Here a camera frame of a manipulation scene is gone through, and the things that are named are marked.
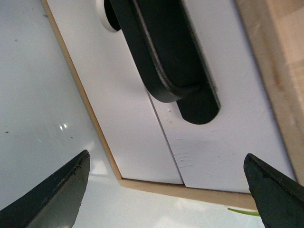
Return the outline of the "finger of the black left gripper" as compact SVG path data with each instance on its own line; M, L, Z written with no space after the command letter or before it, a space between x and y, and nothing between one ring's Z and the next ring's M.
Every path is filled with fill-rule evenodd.
M175 1L176 10L176 60L181 73L177 85L191 91L177 101L184 120L192 124L207 124L220 111L220 103L211 81L211 75L203 58L184 4Z
M106 0L104 9L154 98L170 103L199 91L200 58L180 0Z

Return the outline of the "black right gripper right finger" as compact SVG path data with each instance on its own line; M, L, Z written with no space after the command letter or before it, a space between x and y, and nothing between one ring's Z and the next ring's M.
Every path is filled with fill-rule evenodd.
M304 187L263 160L247 154L244 173L266 228L304 226Z

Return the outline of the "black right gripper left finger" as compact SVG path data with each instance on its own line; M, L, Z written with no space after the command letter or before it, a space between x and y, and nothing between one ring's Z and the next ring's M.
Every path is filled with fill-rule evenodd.
M71 228L86 191L90 154L82 151L0 211L2 228Z

